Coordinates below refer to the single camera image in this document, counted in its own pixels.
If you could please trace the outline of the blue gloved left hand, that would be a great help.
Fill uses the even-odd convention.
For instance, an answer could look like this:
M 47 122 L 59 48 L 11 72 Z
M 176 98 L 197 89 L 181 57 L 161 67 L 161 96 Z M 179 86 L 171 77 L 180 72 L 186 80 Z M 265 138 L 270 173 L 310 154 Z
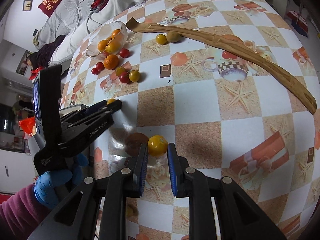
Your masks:
M 56 187 L 62 186 L 67 182 L 71 182 L 76 186 L 82 181 L 83 172 L 81 168 L 88 165 L 88 159 L 84 154 L 80 153 L 76 156 L 76 160 L 78 164 L 74 171 L 48 171 L 38 177 L 33 188 L 33 194 L 41 205 L 52 210 L 59 204 L 58 197 L 54 191 Z

